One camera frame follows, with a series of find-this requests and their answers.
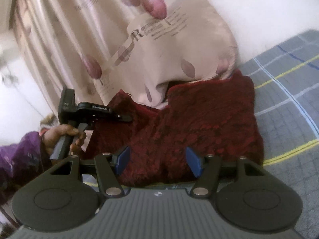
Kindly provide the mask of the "purple sleeved left forearm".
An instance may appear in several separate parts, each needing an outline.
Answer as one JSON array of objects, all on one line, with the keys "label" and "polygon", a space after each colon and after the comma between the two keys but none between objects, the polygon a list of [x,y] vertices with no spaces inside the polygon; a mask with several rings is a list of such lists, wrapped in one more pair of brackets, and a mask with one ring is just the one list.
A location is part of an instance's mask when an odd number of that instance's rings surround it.
[{"label": "purple sleeved left forearm", "polygon": [[52,162],[38,132],[27,133],[19,143],[1,147],[1,204],[49,168]]}]

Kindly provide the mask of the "person's left hand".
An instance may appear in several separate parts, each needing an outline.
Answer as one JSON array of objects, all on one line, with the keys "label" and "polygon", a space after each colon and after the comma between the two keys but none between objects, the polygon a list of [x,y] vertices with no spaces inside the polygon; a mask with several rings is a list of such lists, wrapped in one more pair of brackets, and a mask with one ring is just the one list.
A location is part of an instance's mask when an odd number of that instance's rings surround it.
[{"label": "person's left hand", "polygon": [[82,151],[87,135],[84,131],[79,131],[71,125],[59,125],[48,129],[42,136],[45,151],[51,155],[59,139],[65,135],[77,137],[77,140],[70,145],[70,151],[71,154],[79,154]]}]

